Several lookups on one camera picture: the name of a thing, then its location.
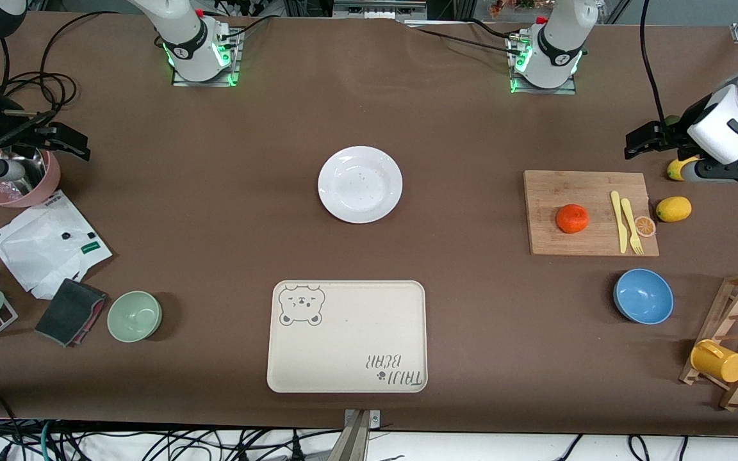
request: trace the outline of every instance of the yellow cup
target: yellow cup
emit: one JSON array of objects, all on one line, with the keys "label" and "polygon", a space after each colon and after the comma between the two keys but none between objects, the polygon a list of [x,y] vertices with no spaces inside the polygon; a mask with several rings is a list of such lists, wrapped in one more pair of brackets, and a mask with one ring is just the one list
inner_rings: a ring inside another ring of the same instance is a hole
[{"label": "yellow cup", "polygon": [[724,382],[738,380],[738,353],[711,341],[702,339],[691,350],[691,367]]}]

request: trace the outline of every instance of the brown tablecloth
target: brown tablecloth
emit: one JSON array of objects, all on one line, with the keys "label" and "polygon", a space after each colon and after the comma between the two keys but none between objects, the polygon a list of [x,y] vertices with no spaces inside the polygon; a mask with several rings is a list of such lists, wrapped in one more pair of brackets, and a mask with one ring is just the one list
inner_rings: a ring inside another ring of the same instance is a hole
[{"label": "brown tablecloth", "polygon": [[[8,39],[12,75],[38,69],[71,17],[29,14]],[[121,344],[103,315],[84,344],[60,348],[32,333],[47,302],[0,261],[20,314],[0,335],[0,391],[17,416],[341,426],[345,408],[378,408],[399,430],[738,434],[718,389],[677,382],[721,277],[738,274],[738,184],[667,181],[674,152],[623,160],[627,132],[655,117],[636,27],[594,29],[574,97],[511,94],[502,53],[391,20],[271,20],[225,90],[170,87],[154,37],[144,17],[103,15],[62,35],[47,69],[79,82],[58,119],[93,149],[89,164],[61,159],[61,187],[115,253],[85,282],[112,298],[153,293],[164,320],[150,341]],[[738,70],[724,28],[652,27],[648,52],[667,113]],[[36,92],[19,100],[46,107]],[[358,144],[395,158],[404,194],[386,218],[348,225],[316,178]],[[531,256],[529,169],[644,172],[652,199],[685,195],[694,212],[660,225],[656,259]],[[17,213],[0,208],[0,226]],[[673,287],[660,325],[613,306],[635,266]],[[285,279],[420,281],[427,388],[270,391],[270,295]]]}]

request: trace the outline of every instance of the beige tray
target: beige tray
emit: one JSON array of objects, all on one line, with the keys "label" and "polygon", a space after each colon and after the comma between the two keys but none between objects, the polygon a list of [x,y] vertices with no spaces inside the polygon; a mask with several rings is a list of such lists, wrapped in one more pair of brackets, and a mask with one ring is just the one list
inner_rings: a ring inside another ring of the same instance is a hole
[{"label": "beige tray", "polygon": [[288,280],[272,292],[266,382],[275,392],[419,392],[425,291],[413,280]]}]

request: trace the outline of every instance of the white plate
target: white plate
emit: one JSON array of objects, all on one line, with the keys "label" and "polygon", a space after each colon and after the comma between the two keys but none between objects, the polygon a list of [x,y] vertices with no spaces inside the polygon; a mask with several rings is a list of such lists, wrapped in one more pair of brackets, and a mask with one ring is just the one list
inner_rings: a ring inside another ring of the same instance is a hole
[{"label": "white plate", "polygon": [[282,281],[272,292],[266,382],[281,393],[420,392],[425,339],[416,281]]},{"label": "white plate", "polygon": [[354,146],[337,152],[318,175],[318,195],[333,216],[364,224],[383,218],[404,191],[404,178],[382,150]]}]

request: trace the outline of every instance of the plastic knife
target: plastic knife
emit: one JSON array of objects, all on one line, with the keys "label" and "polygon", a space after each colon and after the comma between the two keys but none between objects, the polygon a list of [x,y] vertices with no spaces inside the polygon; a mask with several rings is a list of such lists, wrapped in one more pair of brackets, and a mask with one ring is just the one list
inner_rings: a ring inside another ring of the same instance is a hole
[{"label": "plastic knife", "polygon": [[623,214],[620,211],[620,193],[611,191],[611,204],[614,207],[614,217],[617,218],[617,233],[620,236],[620,253],[625,254],[628,249],[628,231],[623,224]]}]

